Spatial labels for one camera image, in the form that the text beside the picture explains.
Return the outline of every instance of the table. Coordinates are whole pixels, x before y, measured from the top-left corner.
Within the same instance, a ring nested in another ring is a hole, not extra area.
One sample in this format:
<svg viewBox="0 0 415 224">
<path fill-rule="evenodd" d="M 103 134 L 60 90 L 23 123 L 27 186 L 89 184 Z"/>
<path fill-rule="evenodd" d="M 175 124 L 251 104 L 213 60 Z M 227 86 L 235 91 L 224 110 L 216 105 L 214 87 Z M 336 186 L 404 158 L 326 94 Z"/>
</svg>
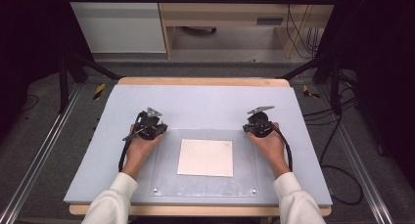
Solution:
<svg viewBox="0 0 415 224">
<path fill-rule="evenodd" d="M 287 5 L 159 3 L 167 55 L 171 57 L 178 26 L 272 26 L 286 58 L 300 44 L 306 27 L 324 28 L 333 10 L 331 5 L 292 5 L 289 22 Z"/>
<path fill-rule="evenodd" d="M 119 85 L 194 85 L 194 86 L 252 86 L 252 87 L 290 87 L 287 80 L 261 78 L 159 78 L 159 77 L 125 77 Z M 69 211 L 75 215 L 86 213 L 89 205 L 72 203 Z M 331 213 L 331 206 L 320 205 L 322 215 Z M 221 205 L 200 205 L 191 203 L 177 204 L 134 204 L 131 215 L 140 216 L 278 216 L 279 209 L 275 205 L 235 203 Z"/>
</svg>

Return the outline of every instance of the gray floor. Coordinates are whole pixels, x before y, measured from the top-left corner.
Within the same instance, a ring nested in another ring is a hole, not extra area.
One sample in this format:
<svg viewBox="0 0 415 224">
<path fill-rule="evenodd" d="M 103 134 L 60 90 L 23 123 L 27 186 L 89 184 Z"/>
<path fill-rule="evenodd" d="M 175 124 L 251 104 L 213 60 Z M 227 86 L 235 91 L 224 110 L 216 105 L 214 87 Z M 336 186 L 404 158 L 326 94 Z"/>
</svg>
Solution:
<svg viewBox="0 0 415 224">
<path fill-rule="evenodd" d="M 173 52 L 175 57 L 170 60 L 145 56 L 145 59 L 137 62 L 134 60 L 137 57 L 132 60 L 131 57 L 127 57 L 127 60 L 121 61 L 113 58 L 109 60 L 108 57 L 101 56 L 100 62 L 114 72 L 128 76 L 231 77 L 281 76 L 305 62 L 300 58 L 283 59 L 281 48 L 277 43 L 269 42 L 269 39 L 276 41 L 272 29 L 256 31 L 251 28 L 219 28 L 216 34 L 194 34 L 187 30 L 179 30 L 177 36 Z M 249 44 L 253 44 L 254 48 L 251 49 Z M 98 76 L 90 69 L 88 72 L 93 76 L 82 85 L 74 109 L 28 195 L 17 223 L 28 223 L 29 220 L 32 223 L 33 220 L 38 223 L 64 223 L 64 220 L 68 223 L 78 223 L 81 219 L 69 213 L 69 206 L 63 202 L 63 198 L 88 148 L 94 127 L 98 124 L 106 100 L 115 84 L 114 81 Z M 309 78 L 312 73 L 312 70 L 307 71 L 291 81 L 303 113 L 327 109 L 323 99 L 314 99 L 302 94 L 303 84 L 307 84 L 311 93 L 318 93 L 319 89 L 328 89 L 326 85 L 319 88 L 313 85 Z M 107 83 L 102 97 L 100 100 L 92 100 L 98 84 L 102 82 Z M 0 209 L 5 208 L 12 198 L 57 117 L 58 76 L 53 74 L 34 82 L 28 93 L 36 95 L 39 102 L 34 108 L 21 114 L 0 146 Z M 343 95 L 343 101 L 353 97 L 351 91 L 345 91 Z M 23 108 L 29 108 L 32 104 L 34 98 L 29 97 Z M 331 121 L 330 116 L 313 123 L 328 121 Z M 362 157 L 394 223 L 415 223 L 415 193 L 393 159 L 378 155 L 376 141 L 359 110 L 355 108 L 345 110 L 342 124 Z M 307 126 L 318 157 L 334 126 L 334 123 Z M 335 134 L 324 163 L 353 173 L 343 144 L 339 134 Z M 337 192 L 339 198 L 354 201 L 358 197 L 357 187 L 348 177 L 335 170 L 323 169 L 323 172 L 328 186 Z M 333 212 L 325 219 L 328 223 L 377 223 L 366 199 L 353 206 L 334 201 Z"/>
</svg>

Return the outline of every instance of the cable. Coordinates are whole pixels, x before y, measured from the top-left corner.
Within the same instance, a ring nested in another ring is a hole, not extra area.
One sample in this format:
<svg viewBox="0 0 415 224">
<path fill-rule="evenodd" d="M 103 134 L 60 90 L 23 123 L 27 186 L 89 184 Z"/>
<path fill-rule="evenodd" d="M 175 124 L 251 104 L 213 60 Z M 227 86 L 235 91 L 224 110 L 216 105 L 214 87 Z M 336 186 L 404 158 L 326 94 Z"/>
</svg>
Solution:
<svg viewBox="0 0 415 224">
<path fill-rule="evenodd" d="M 39 102 L 39 97 L 37 97 L 37 96 L 35 96 L 35 95 L 27 95 L 27 96 L 28 96 L 28 97 L 34 97 L 34 98 L 36 99 L 36 102 L 35 102 L 32 106 L 30 106 L 30 108 L 25 109 L 25 110 L 21 110 L 21 113 L 22 113 L 22 112 L 27 112 L 27 111 L 29 111 L 29 110 L 33 109 L 33 108 L 34 108 L 34 106 L 36 106 L 36 105 L 37 105 L 37 103 Z"/>
<path fill-rule="evenodd" d="M 288 158 L 288 166 L 290 168 L 291 171 L 293 171 L 293 156 L 291 154 L 291 148 L 290 145 L 288 145 L 287 140 L 285 139 L 285 137 L 283 136 L 283 134 L 281 133 L 280 129 L 278 127 L 276 127 L 274 124 L 271 124 L 272 128 L 274 129 L 275 132 L 277 132 L 281 138 L 283 139 L 285 145 L 286 145 L 286 151 L 287 151 L 287 158 Z"/>
<path fill-rule="evenodd" d="M 355 98 L 351 98 L 351 99 L 345 101 L 344 103 L 342 103 L 341 106 L 343 106 L 343 105 L 345 105 L 347 103 L 351 103 L 354 100 L 355 100 Z M 341 113 L 339 115 L 339 118 L 337 118 L 337 119 L 334 120 L 334 121 L 337 122 L 336 123 L 336 126 L 333 129 L 333 132 L 331 133 L 331 135 L 330 135 L 330 137 L 329 137 L 326 145 L 324 146 L 323 153 L 321 154 L 320 159 L 319 159 L 318 162 L 319 162 L 321 168 L 331 168 L 331 169 L 336 169 L 338 171 L 341 171 L 342 173 L 344 173 L 345 175 L 347 175 L 348 177 L 350 177 L 357 184 L 358 189 L 359 189 L 359 198 L 355 202 L 347 202 L 347 201 L 344 201 L 344 200 L 336 197 L 334 194 L 332 195 L 333 199 L 336 200 L 336 201 L 338 201 L 338 202 L 341 202 L 341 203 L 346 204 L 346 205 L 357 205 L 357 204 L 359 204 L 363 200 L 363 189 L 362 189 L 360 183 L 357 181 L 357 179 L 352 174 L 348 173 L 347 171 L 345 171 L 342 168 L 336 167 L 334 165 L 328 165 L 328 164 L 324 164 L 323 165 L 323 158 L 326 155 L 327 149 L 329 148 L 329 145 L 330 145 L 330 143 L 331 143 L 331 141 L 332 141 L 332 139 L 333 139 L 333 137 L 334 137 L 334 135 L 336 133 L 336 130 L 339 128 L 340 122 L 342 120 L 342 111 L 341 111 Z"/>
<path fill-rule="evenodd" d="M 338 121 L 338 119 L 334 119 L 332 121 L 325 122 L 325 123 L 308 123 L 307 125 L 328 125 L 328 124 L 331 124 L 331 123 L 336 122 L 336 121 Z"/>
<path fill-rule="evenodd" d="M 141 113 L 139 113 L 137 115 L 137 118 L 135 119 L 134 122 L 134 127 L 133 129 L 130 131 L 130 133 L 128 134 L 127 137 L 125 137 L 123 140 L 125 140 L 125 144 L 124 144 L 124 148 L 122 149 L 122 153 L 121 153 L 121 157 L 119 159 L 119 163 L 118 163 L 118 172 L 120 172 L 122 170 L 122 168 L 124 167 L 124 159 L 125 159 L 125 155 L 127 153 L 127 150 L 129 148 L 129 145 L 131 143 L 131 140 L 134 138 L 134 136 L 139 133 L 141 130 L 137 130 L 137 125 L 138 125 L 138 120 L 140 119 L 140 117 L 142 116 Z"/>
<path fill-rule="evenodd" d="M 354 101 L 354 100 L 356 100 L 356 98 L 351 98 L 351 99 L 348 99 L 348 100 L 346 100 L 344 103 L 342 103 L 342 104 L 341 104 L 341 106 L 343 106 L 343 105 L 345 105 L 345 104 L 348 104 L 348 103 L 350 103 L 350 102 L 352 102 L 352 101 Z M 302 116 L 303 116 L 303 117 L 307 117 L 307 116 L 312 116 L 312 115 L 317 115 L 317 114 L 320 114 L 320 113 L 324 113 L 324 112 L 332 112 L 332 111 L 333 111 L 333 109 L 329 108 L 329 109 L 327 109 L 327 110 L 323 110 L 323 111 L 320 111 L 320 112 L 305 113 L 305 114 L 303 114 Z"/>
<path fill-rule="evenodd" d="M 300 56 L 300 57 L 302 57 L 302 58 L 304 58 L 304 59 L 313 59 L 313 58 L 314 58 L 313 51 L 312 51 L 312 49 L 309 49 L 309 48 L 308 48 L 308 47 L 304 44 L 304 41 L 302 40 L 302 36 L 301 36 L 300 30 L 297 28 L 297 25 L 296 25 L 296 23 L 294 22 L 293 16 L 291 15 L 291 8 L 290 8 L 290 4 L 287 4 L 287 6 L 288 6 L 288 13 L 287 13 L 287 26 L 286 26 L 286 29 L 287 29 L 287 35 L 288 35 L 288 37 L 290 38 L 291 42 L 293 43 L 294 48 L 296 49 L 297 54 L 299 54 L 299 56 Z M 307 6 L 305 7 L 305 12 L 307 12 L 307 10 L 308 10 L 309 6 L 310 6 L 310 5 L 307 5 Z M 292 37 L 291 37 L 291 35 L 290 35 L 290 32 L 288 31 L 288 23 L 289 23 L 290 19 L 291 19 L 291 21 L 292 21 L 292 24 L 294 25 L 294 28 L 295 28 L 295 29 L 296 29 L 296 31 L 297 31 L 298 37 L 300 38 L 300 41 L 301 41 L 301 43 L 302 43 L 303 47 L 305 48 L 305 50 L 307 51 L 307 53 L 311 55 L 311 57 L 305 57 L 305 56 L 303 56 L 303 55 L 301 55 L 301 54 L 300 54 L 299 49 L 297 48 L 296 43 L 294 42 L 293 38 L 292 38 Z M 304 22 L 304 19 L 305 19 L 305 14 L 302 16 L 301 23 L 303 23 L 303 22 Z"/>
<path fill-rule="evenodd" d="M 342 173 L 347 175 L 349 178 L 351 178 L 357 184 L 357 187 L 359 188 L 359 198 L 355 202 L 346 202 L 346 201 L 336 197 L 335 195 L 332 195 L 333 199 L 335 199 L 336 201 L 341 202 L 343 204 L 346 204 L 346 205 L 357 205 L 363 200 L 362 186 L 360 185 L 359 181 L 357 181 L 357 179 L 353 175 L 351 175 L 349 172 L 345 171 L 344 169 L 341 169 L 341 168 L 333 166 L 333 165 L 321 165 L 321 168 L 332 168 L 332 169 L 336 169 L 338 171 L 341 171 Z"/>
<path fill-rule="evenodd" d="M 354 87 L 347 87 L 347 88 L 345 88 L 345 89 L 343 89 L 341 92 L 340 92 L 340 95 L 342 95 L 345 91 L 347 91 L 347 90 L 351 90 L 351 91 L 353 91 L 354 90 Z"/>
<path fill-rule="evenodd" d="M 296 43 L 294 42 L 293 38 L 291 37 L 291 35 L 290 35 L 290 31 L 288 31 L 288 23 L 289 23 L 289 21 L 290 21 L 290 18 L 292 18 L 292 17 L 291 17 L 291 11 L 290 11 L 290 4 L 288 4 L 287 26 L 286 26 L 287 35 L 288 35 L 288 37 L 290 38 L 291 42 L 293 43 L 294 48 L 295 48 L 295 49 L 296 49 L 296 51 L 297 51 L 297 54 L 299 54 L 299 56 L 300 56 L 300 57 L 302 57 L 303 59 L 311 59 L 312 57 L 305 57 L 305 56 L 303 56 L 302 54 L 300 54 L 299 49 L 297 49 L 297 45 L 296 45 Z M 308 53 L 310 53 L 310 52 L 307 50 L 307 48 L 305 47 L 304 42 L 302 41 L 302 38 L 301 38 L 300 32 L 297 30 L 297 26 L 296 26 L 296 24 L 294 23 L 294 21 L 293 21 L 293 20 L 292 20 L 292 23 L 293 23 L 294 27 L 296 28 L 296 31 L 297 31 L 297 33 L 298 33 L 298 35 L 299 35 L 299 37 L 300 37 L 300 40 L 301 40 L 302 45 L 304 46 L 305 50 L 306 50 Z"/>
<path fill-rule="evenodd" d="M 319 117 L 316 117 L 316 118 L 305 119 L 304 121 L 312 121 L 312 120 L 317 120 L 317 119 L 325 118 L 325 117 L 327 117 L 327 116 L 329 116 L 329 115 L 331 115 L 331 114 L 332 114 L 332 113 L 331 113 L 331 112 L 329 112 L 329 113 L 327 113 L 327 114 L 325 114 L 325 115 L 323 115 L 323 116 L 319 116 Z"/>
<path fill-rule="evenodd" d="M 286 146 L 285 148 L 286 148 L 286 151 L 287 151 L 288 167 L 290 168 L 290 171 L 293 171 L 293 156 L 292 156 L 292 153 L 291 153 L 291 148 L 290 148 L 290 145 L 288 144 L 286 138 L 284 137 L 283 133 L 281 133 L 281 130 L 277 126 L 275 126 L 272 122 L 265 121 L 265 120 L 262 120 L 262 119 L 257 119 L 257 120 L 264 123 L 264 124 L 266 124 L 266 125 L 268 125 L 269 127 L 271 127 L 275 132 L 277 132 L 280 135 L 281 139 L 284 141 L 284 144 Z"/>
<path fill-rule="evenodd" d="M 313 34 L 313 39 L 311 42 L 311 31 L 314 29 L 314 34 Z M 318 27 L 310 27 L 308 29 L 308 33 L 307 33 L 307 40 L 306 40 L 306 44 L 307 44 L 307 49 L 311 52 L 311 56 L 314 58 L 315 55 L 317 54 L 317 40 L 318 40 Z"/>
</svg>

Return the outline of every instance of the paper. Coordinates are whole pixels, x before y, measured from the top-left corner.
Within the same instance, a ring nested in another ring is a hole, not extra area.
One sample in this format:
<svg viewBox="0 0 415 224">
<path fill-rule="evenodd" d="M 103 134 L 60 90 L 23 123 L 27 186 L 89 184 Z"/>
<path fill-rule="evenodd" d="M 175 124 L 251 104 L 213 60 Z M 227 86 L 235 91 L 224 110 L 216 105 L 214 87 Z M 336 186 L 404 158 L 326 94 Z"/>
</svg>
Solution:
<svg viewBox="0 0 415 224">
<path fill-rule="evenodd" d="M 182 139 L 177 174 L 233 177 L 232 141 Z"/>
</svg>

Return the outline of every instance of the person's right hand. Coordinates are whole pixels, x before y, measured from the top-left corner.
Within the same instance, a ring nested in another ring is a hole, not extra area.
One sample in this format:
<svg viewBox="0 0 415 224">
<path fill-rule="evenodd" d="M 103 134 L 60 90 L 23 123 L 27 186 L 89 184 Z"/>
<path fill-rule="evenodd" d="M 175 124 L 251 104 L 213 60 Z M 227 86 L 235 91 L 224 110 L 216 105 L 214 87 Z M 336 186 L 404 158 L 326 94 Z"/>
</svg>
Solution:
<svg viewBox="0 0 415 224">
<path fill-rule="evenodd" d="M 147 157 L 153 148 L 160 143 L 162 134 L 158 135 L 154 140 L 145 140 L 138 135 L 135 135 L 129 144 L 126 156 L 127 161 L 121 172 L 129 175 L 134 180 L 138 178 L 141 168 L 143 167 Z"/>
<path fill-rule="evenodd" d="M 253 133 L 248 132 L 248 138 L 259 148 L 263 156 L 268 161 L 275 178 L 278 178 L 290 168 L 284 159 L 284 141 L 281 136 L 274 130 L 265 138 L 257 138 Z"/>
</svg>

